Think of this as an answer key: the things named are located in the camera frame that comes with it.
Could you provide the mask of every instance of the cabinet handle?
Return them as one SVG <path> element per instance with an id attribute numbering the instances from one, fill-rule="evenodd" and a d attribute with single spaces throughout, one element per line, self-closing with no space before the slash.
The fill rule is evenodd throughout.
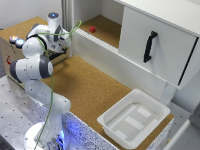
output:
<path id="1" fill-rule="evenodd" d="M 158 36 L 158 33 L 151 31 L 151 35 L 149 36 L 149 38 L 147 40 L 146 50 L 145 50 L 145 53 L 144 53 L 144 63 L 148 62 L 151 59 L 151 56 L 149 54 L 150 54 L 150 51 L 151 51 L 152 40 L 156 36 Z"/>

